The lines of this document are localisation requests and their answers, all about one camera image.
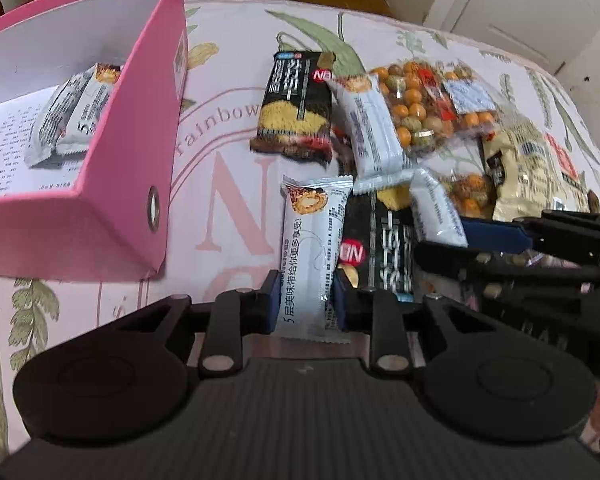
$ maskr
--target pink box wall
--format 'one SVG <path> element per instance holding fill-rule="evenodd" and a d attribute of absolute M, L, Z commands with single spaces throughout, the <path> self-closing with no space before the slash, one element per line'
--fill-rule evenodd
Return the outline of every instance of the pink box wall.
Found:
<path fill-rule="evenodd" d="M 158 271 L 185 29 L 184 0 L 36 0 L 0 18 L 0 104 L 96 62 L 124 63 L 73 187 L 0 196 L 1 275 L 119 281 Z"/>

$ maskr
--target white door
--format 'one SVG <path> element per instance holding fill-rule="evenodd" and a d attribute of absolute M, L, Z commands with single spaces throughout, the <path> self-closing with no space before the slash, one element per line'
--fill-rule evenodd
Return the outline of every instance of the white door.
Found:
<path fill-rule="evenodd" d="M 469 0 L 452 31 L 555 73 L 600 28 L 600 0 Z"/>

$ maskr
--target black snack package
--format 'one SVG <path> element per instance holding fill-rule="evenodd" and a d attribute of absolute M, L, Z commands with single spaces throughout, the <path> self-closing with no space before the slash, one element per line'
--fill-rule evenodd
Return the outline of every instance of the black snack package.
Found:
<path fill-rule="evenodd" d="M 296 160 L 331 161 L 332 52 L 279 52 L 262 101 L 255 152 Z"/>
<path fill-rule="evenodd" d="M 338 266 L 357 288 L 384 288 L 399 301 L 413 301 L 413 217 L 408 207 L 387 208 L 396 202 L 388 191 L 383 190 L 388 197 L 376 192 L 349 197 Z"/>

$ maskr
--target cardboard box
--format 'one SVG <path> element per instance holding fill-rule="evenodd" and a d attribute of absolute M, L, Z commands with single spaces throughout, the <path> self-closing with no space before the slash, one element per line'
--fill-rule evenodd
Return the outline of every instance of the cardboard box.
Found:
<path fill-rule="evenodd" d="M 185 30 L 184 0 L 35 0 L 0 17 L 1 275 L 120 281 L 158 271 Z M 84 160 L 26 168 L 38 108 L 96 62 L 124 69 Z"/>

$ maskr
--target plastic bag of nuts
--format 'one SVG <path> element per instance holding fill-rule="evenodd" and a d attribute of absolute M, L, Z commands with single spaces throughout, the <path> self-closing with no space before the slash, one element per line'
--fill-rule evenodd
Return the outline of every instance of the plastic bag of nuts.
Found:
<path fill-rule="evenodd" d="M 453 174 L 452 176 L 437 175 L 437 178 L 460 216 L 491 219 L 496 193 L 490 177 L 471 173 Z"/>
<path fill-rule="evenodd" d="M 497 128 L 488 86 L 462 62 L 414 59 L 377 67 L 380 89 L 403 148 L 426 156 L 452 140 Z"/>

